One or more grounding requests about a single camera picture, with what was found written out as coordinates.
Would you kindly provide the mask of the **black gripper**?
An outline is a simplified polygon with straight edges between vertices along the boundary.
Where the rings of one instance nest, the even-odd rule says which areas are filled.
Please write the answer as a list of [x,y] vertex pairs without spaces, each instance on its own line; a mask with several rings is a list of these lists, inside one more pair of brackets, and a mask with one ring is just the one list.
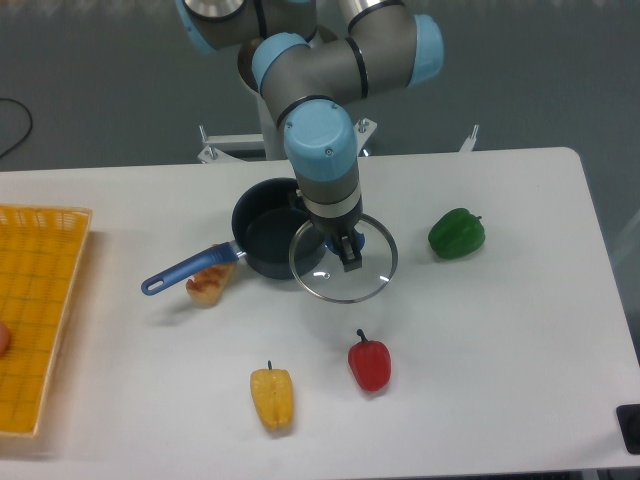
[[336,236],[339,240],[338,251],[345,272],[362,267],[363,235],[355,229],[360,221],[358,212],[350,212],[335,218],[324,218],[315,213],[309,214],[311,229],[308,236],[314,241]]

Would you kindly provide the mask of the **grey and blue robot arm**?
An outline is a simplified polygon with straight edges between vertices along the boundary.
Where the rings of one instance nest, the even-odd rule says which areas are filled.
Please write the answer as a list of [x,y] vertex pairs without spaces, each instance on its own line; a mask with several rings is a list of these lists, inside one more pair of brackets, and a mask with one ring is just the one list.
[[279,131],[310,219],[345,270],[361,266],[359,149],[345,105],[436,76],[435,20],[402,1],[342,1],[348,34],[319,38],[313,1],[179,1],[191,41],[209,52],[250,46],[250,86]]

